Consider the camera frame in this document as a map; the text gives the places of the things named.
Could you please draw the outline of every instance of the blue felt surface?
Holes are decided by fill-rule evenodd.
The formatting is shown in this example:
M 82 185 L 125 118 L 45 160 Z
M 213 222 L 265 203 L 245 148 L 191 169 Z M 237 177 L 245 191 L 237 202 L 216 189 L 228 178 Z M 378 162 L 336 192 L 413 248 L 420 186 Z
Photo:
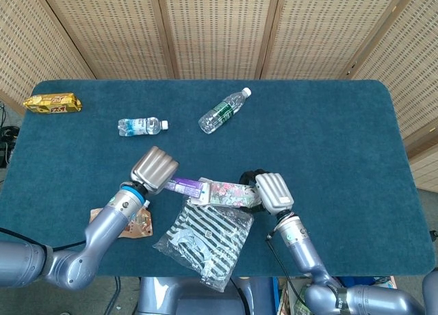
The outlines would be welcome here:
M 204 134 L 198 119 L 245 86 L 253 94 L 240 112 Z M 26 113 L 0 196 L 2 227 L 52 246 L 83 239 L 90 209 L 103 207 L 157 145 L 180 162 L 179 177 L 281 173 L 332 275 L 414 275 L 435 263 L 391 99 L 377 81 L 60 80 L 34 90 L 50 92 L 74 92 L 83 110 Z M 169 130 L 118 135 L 118 119 L 147 116 L 168 120 Z M 165 190 L 150 200 L 153 237 L 118 240 L 101 275 L 195 275 L 151 247 L 177 217 L 181 195 Z M 235 276 L 282 275 L 264 242 L 274 225 L 255 216 Z

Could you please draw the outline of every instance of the blue ring joint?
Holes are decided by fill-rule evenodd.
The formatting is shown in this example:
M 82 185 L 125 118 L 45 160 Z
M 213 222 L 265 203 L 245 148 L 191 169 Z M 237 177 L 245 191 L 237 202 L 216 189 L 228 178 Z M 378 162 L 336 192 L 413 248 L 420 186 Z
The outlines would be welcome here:
M 144 202 L 146 202 L 146 200 L 142 197 L 142 195 L 139 192 L 137 192 L 136 190 L 134 190 L 132 187 L 122 186 L 121 190 L 127 190 L 128 192 L 131 192 L 132 194 L 137 196 L 137 198 L 140 200 L 142 205 L 144 205 Z

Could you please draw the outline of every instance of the clear plastic bag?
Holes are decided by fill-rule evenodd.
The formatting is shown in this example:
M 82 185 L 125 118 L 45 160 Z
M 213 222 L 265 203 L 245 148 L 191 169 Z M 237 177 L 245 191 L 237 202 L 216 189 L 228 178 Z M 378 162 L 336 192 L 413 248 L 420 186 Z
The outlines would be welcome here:
M 173 226 L 153 246 L 201 274 L 201 282 L 224 292 L 253 224 L 241 210 L 212 205 L 184 206 Z

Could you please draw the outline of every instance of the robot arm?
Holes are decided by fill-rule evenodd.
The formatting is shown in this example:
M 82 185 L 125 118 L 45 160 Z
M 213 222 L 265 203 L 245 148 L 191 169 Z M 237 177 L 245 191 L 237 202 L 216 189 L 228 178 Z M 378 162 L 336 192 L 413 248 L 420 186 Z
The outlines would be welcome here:
M 29 243 L 0 242 L 0 286 L 24 286 L 38 276 L 61 288 L 85 288 L 96 276 L 102 257 L 146 202 L 157 194 L 178 168 L 164 151 L 153 147 L 97 217 L 87 226 L 86 246 L 80 252 L 52 252 Z
M 313 281 L 305 293 L 307 307 L 316 315 L 420 315 L 438 314 L 438 272 L 424 278 L 424 308 L 401 290 L 378 286 L 345 289 L 325 269 L 301 220 L 291 212 L 294 200 L 278 173 L 255 176 L 256 187 L 265 209 L 278 219 L 279 231 L 299 271 Z

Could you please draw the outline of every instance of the gold candy wrapper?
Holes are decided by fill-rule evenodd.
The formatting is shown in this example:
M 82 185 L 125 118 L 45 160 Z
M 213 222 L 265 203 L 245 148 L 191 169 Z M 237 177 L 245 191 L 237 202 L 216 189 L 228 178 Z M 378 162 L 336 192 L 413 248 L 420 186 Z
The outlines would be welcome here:
M 64 94 L 37 94 L 26 99 L 23 105 L 35 113 L 79 112 L 81 101 L 72 92 Z
M 90 223 L 96 218 L 102 208 L 90 210 Z M 142 207 L 136 216 L 125 227 L 125 230 L 118 236 L 119 238 L 144 238 L 152 235 L 151 213 Z

